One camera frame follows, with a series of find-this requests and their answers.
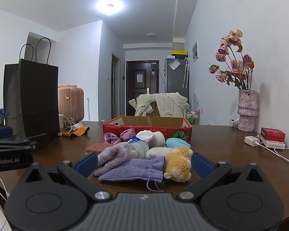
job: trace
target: blue gripper pad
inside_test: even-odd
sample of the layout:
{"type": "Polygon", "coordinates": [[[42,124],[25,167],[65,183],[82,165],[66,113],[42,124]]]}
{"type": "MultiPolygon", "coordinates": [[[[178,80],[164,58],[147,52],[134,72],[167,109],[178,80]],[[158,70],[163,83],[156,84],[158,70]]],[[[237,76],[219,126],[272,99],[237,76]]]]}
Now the blue gripper pad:
{"type": "Polygon", "coordinates": [[[0,128],[0,140],[9,138],[13,135],[13,129],[11,127],[0,128]]]}
{"type": "Polygon", "coordinates": [[[74,162],[74,170],[87,178],[97,168],[97,163],[97,154],[89,153],[74,162]]]}
{"type": "Polygon", "coordinates": [[[202,156],[199,153],[194,153],[191,158],[192,169],[201,177],[205,177],[209,173],[217,169],[217,164],[202,156]]]}

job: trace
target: beige coat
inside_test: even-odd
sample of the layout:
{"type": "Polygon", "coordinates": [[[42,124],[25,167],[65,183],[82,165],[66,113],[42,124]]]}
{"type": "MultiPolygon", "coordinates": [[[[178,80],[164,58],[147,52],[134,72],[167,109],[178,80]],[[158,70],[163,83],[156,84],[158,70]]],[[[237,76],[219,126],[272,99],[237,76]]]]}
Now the beige coat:
{"type": "Polygon", "coordinates": [[[152,110],[151,103],[156,102],[160,116],[185,117],[186,110],[190,107],[187,98],[177,93],[144,94],[129,101],[136,110],[135,116],[146,116],[152,110]]]}

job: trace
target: orange strap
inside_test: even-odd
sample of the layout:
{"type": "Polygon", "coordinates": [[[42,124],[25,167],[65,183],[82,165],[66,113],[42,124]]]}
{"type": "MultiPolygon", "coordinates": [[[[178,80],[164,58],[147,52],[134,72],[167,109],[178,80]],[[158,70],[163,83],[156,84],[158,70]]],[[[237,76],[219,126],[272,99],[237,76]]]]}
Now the orange strap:
{"type": "Polygon", "coordinates": [[[62,135],[63,136],[68,136],[68,137],[82,136],[84,134],[87,134],[89,129],[90,129],[89,127],[81,126],[75,132],[72,132],[72,133],[63,132],[62,135]]]}

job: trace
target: pink scrunchie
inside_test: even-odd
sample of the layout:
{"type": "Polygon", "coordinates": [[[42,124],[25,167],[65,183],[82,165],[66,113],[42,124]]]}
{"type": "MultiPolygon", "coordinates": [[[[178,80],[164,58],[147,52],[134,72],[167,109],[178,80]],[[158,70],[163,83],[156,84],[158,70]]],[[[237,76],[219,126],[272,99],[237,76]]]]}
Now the pink scrunchie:
{"type": "Polygon", "coordinates": [[[134,136],[136,136],[134,128],[123,131],[120,135],[120,138],[113,133],[106,133],[104,134],[104,143],[117,144],[119,142],[127,142],[134,136]]]}

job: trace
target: pink textured vase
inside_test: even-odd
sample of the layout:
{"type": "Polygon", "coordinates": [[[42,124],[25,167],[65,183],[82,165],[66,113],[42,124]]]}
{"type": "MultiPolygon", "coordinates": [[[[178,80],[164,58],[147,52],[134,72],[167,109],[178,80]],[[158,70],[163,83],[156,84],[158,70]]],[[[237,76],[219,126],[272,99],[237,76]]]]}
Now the pink textured vase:
{"type": "Polygon", "coordinates": [[[238,129],[244,132],[253,132],[255,116],[258,115],[257,91],[239,90],[238,114],[240,115],[238,129]]]}

